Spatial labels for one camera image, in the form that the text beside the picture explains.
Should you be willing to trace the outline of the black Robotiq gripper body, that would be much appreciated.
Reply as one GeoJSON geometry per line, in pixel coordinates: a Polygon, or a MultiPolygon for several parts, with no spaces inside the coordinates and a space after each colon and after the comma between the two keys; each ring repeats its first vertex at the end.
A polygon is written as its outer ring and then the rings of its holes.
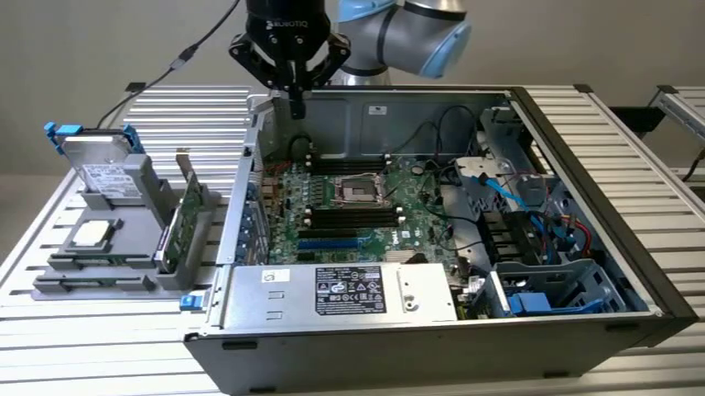
{"type": "Polygon", "coordinates": [[[246,33],[256,43],[266,35],[283,38],[287,52],[296,59],[312,59],[331,33],[331,22],[323,1],[246,2],[246,33]]]}

